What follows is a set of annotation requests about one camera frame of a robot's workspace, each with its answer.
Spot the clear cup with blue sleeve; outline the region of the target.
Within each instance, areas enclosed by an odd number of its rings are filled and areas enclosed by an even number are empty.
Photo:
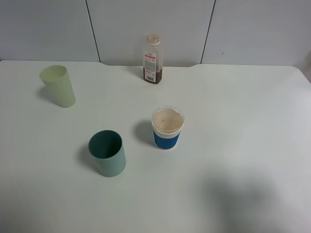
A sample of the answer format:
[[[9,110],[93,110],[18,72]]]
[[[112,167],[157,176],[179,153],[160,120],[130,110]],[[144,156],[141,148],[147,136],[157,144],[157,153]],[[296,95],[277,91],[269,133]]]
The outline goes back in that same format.
[[[172,149],[178,141],[184,121],[183,113],[176,107],[161,106],[155,109],[151,124],[156,146],[162,150]]]

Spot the light green plastic cup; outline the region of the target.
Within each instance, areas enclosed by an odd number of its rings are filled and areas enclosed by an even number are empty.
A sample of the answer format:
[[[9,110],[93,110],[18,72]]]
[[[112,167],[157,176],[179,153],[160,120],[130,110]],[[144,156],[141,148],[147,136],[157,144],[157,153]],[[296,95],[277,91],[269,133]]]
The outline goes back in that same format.
[[[53,65],[44,68],[39,77],[47,87],[57,105],[71,107],[75,102],[75,94],[65,66]]]

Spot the clear plastic drink bottle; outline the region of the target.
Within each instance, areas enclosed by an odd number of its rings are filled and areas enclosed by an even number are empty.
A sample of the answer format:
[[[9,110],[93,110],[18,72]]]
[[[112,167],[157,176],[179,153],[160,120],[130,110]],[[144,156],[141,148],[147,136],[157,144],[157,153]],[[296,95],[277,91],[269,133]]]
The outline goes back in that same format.
[[[152,84],[158,84],[162,80],[163,48],[160,37],[149,34],[146,45],[143,48],[143,79]]]

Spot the teal green plastic cup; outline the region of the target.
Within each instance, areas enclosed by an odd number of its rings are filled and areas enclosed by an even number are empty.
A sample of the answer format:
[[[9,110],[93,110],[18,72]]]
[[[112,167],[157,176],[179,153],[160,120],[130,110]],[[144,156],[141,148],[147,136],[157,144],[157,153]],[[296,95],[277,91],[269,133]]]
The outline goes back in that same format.
[[[115,131],[103,130],[91,137],[88,150],[105,177],[121,174],[126,167],[122,137]]]

